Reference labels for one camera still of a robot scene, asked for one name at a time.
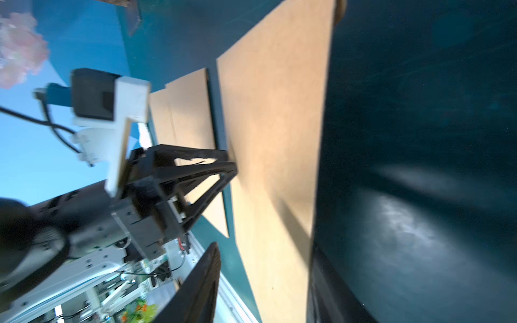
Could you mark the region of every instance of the brown cardboard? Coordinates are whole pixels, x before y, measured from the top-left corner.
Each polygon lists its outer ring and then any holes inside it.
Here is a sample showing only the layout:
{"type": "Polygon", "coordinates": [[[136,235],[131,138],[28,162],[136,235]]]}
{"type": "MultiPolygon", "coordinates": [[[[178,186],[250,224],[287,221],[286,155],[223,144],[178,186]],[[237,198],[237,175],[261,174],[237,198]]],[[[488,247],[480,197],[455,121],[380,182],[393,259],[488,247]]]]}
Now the brown cardboard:
{"type": "MultiPolygon", "coordinates": [[[[165,89],[152,93],[149,102],[159,144],[215,149],[205,69],[168,83],[165,89]]],[[[180,165],[196,162],[199,160],[176,160],[180,165]]],[[[208,177],[187,199],[194,203],[217,180],[218,176],[208,177]]],[[[208,205],[203,216],[220,233],[229,236],[221,193],[208,205]]]]}
{"type": "Polygon", "coordinates": [[[217,60],[237,245],[263,322],[305,322],[333,0],[286,0],[217,60]]]}

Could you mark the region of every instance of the pink flower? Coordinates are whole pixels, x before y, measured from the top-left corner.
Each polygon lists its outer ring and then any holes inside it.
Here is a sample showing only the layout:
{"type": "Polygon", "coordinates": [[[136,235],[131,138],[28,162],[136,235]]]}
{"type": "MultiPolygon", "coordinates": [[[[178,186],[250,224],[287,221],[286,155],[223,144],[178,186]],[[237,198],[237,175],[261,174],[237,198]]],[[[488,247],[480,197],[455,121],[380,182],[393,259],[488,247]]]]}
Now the pink flower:
{"type": "Polygon", "coordinates": [[[11,13],[0,18],[0,87],[10,88],[37,74],[49,58],[47,42],[34,31],[36,19],[30,13],[11,13]]]}
{"type": "Polygon", "coordinates": [[[16,64],[6,64],[0,68],[0,87],[10,89],[16,84],[23,83],[26,75],[23,67],[16,64]]]}

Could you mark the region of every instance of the white bracket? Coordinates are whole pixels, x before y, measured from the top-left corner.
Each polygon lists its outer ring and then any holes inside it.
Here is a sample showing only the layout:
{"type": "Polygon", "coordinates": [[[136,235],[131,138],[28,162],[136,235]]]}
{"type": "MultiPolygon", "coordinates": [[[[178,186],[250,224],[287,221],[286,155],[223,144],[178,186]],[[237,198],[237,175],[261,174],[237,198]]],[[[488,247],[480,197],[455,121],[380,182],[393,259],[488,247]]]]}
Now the white bracket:
{"type": "Polygon", "coordinates": [[[126,162],[132,122],[147,123],[150,82],[122,76],[115,80],[114,120],[75,117],[73,123],[88,127],[74,135],[83,148],[80,159],[91,164],[109,162],[106,192],[114,197],[126,162]]]}

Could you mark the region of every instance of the dark teal table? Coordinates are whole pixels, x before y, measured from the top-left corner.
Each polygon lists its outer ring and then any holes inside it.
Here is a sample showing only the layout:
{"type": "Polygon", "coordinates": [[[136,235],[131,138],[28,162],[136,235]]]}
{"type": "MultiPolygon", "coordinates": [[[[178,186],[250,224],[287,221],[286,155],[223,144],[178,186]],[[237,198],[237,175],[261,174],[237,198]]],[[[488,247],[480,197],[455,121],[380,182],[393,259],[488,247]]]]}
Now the dark teal table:
{"type": "Polygon", "coordinates": [[[349,0],[315,241],[379,322],[517,320],[517,2],[349,0]]]}

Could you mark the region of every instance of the cable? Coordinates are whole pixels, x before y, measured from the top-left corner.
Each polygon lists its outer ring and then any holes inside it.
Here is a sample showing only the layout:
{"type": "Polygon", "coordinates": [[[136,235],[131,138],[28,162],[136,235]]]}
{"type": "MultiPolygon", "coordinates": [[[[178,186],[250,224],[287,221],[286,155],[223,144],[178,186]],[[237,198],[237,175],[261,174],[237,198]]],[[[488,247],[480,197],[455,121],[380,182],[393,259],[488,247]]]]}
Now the cable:
{"type": "MultiPolygon", "coordinates": [[[[49,112],[49,107],[47,105],[47,102],[44,100],[44,98],[39,98],[39,101],[41,103],[41,108],[43,109],[43,113],[45,114],[45,119],[47,120],[47,122],[49,122],[51,125],[53,125],[54,123],[52,123],[52,118],[50,117],[50,112],[49,112]]],[[[68,146],[68,148],[72,149],[76,153],[81,153],[77,148],[75,148],[68,141],[66,141],[59,134],[59,132],[57,132],[57,130],[56,130],[56,128],[54,126],[50,126],[50,129],[52,129],[52,132],[56,135],[57,139],[59,139],[59,141],[61,141],[66,146],[68,146]]]]}
{"type": "Polygon", "coordinates": [[[61,130],[64,130],[66,132],[69,132],[71,134],[75,134],[75,131],[73,131],[72,129],[67,128],[65,126],[57,125],[57,124],[52,124],[52,123],[50,123],[48,121],[38,120],[38,119],[35,119],[35,118],[32,118],[32,117],[29,117],[27,115],[24,115],[24,114],[21,114],[21,113],[18,113],[18,112],[6,109],[3,106],[0,106],[0,112],[3,112],[5,114],[8,114],[8,115],[10,115],[12,117],[15,117],[15,118],[20,118],[22,120],[32,122],[32,123],[37,124],[37,125],[54,127],[56,129],[61,129],[61,130]]]}
{"type": "Polygon", "coordinates": [[[63,315],[63,314],[61,314],[61,315],[59,315],[59,316],[56,316],[56,317],[51,318],[50,320],[48,320],[48,321],[46,321],[46,322],[43,322],[43,323],[50,323],[50,322],[52,322],[53,320],[55,320],[55,319],[59,319],[59,318],[62,318],[62,319],[71,319],[71,318],[73,318],[73,317],[76,317],[76,316],[80,315],[80,314],[81,314],[81,312],[82,312],[82,311],[84,311],[84,310],[85,310],[85,309],[87,309],[87,308],[88,308],[88,306],[85,306],[85,307],[83,307],[82,309],[78,310],[77,312],[75,312],[75,313],[74,313],[74,314],[72,314],[72,315],[63,315]]]}
{"type": "Polygon", "coordinates": [[[127,272],[127,271],[118,271],[119,273],[125,273],[125,274],[129,274],[129,275],[137,275],[137,276],[160,276],[160,275],[167,275],[167,274],[170,274],[172,273],[173,271],[175,270],[178,270],[179,268],[181,268],[183,266],[183,264],[185,263],[185,254],[183,252],[181,252],[181,254],[183,255],[183,259],[181,260],[181,264],[174,268],[174,269],[171,269],[167,272],[161,272],[161,273],[150,273],[150,274],[140,274],[140,273],[135,273],[135,272],[127,272]]]}

